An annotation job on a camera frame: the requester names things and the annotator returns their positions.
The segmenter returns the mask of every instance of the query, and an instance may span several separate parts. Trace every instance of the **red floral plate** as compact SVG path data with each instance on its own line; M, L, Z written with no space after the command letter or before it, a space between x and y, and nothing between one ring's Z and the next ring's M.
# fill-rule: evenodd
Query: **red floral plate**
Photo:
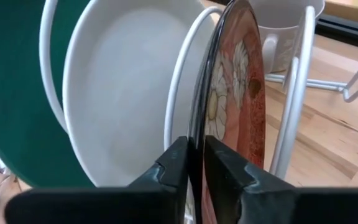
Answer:
M196 87L189 136L195 139L200 149L204 137L213 135L263 169L265 83L262 46L248 1L235 0L227 5L204 61ZM203 223L215 224L204 170L202 173Z

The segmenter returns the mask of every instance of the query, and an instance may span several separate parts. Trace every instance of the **dish rack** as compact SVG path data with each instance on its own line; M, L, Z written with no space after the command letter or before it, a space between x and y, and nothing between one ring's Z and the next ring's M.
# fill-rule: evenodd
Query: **dish rack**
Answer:
M266 81L282 83L283 90L287 94L272 165L269 170L271 174L281 179L285 178L293 152L306 87L338 91L343 95L346 103L358 98L358 90L350 94L350 88L358 80L358 71L347 83L308 79L316 21L313 7L306 7L305 12L305 16L300 22L300 31L303 30L303 35L302 32L298 32L294 45L294 49L300 47L299 57L295 55L296 50L294 50L293 59L286 75L265 75Z

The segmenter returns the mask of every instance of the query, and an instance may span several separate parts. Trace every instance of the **green plate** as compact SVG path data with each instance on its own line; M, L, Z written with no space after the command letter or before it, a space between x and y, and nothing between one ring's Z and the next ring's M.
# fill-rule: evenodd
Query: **green plate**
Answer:
M62 0L57 6L51 58L60 100L67 45L88 1ZM0 158L33 187L92 187L42 85L38 40L44 2L0 0Z

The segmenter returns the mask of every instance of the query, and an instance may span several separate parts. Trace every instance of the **mug handle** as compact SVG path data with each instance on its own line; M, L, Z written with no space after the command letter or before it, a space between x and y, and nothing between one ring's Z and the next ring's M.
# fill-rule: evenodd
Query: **mug handle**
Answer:
M60 126L67 132L67 126L62 106L56 95L53 84L52 68L50 65L50 34L52 31L53 16L55 14L57 0L46 0L42 11L40 36L39 36L39 58L41 67L42 83L48 98L49 105L57 118Z
M267 35L262 47L262 57L264 61L264 72L268 74L273 70L274 56L276 54L278 36L276 34Z
M173 70L173 75L171 79L171 85L168 92L168 101L167 108L165 110L165 122L164 122L164 151L167 150L171 146L172 140L172 123L173 123L173 112L175 110L175 102L177 98L178 86L180 81L180 75L183 70L183 65L186 60L186 56L188 54L190 45L196 35L198 29L202 22L212 13L218 13L220 16L223 13L223 10L216 7L208 7L201 12L196 20L190 27L185 40L181 45L181 49L179 51L179 56L177 62L175 64L175 69Z

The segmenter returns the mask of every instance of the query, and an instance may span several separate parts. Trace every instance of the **flower design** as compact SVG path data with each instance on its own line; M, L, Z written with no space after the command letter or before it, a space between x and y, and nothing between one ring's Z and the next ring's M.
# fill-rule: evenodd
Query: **flower design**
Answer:
M227 87L223 77L222 55L216 56L211 77L211 90L209 92L206 112L205 134L212 135L219 140L223 139L226 130L226 96Z
M242 106L242 97L246 91L246 74L248 66L248 53L243 41L234 49L233 55L233 92L238 108Z

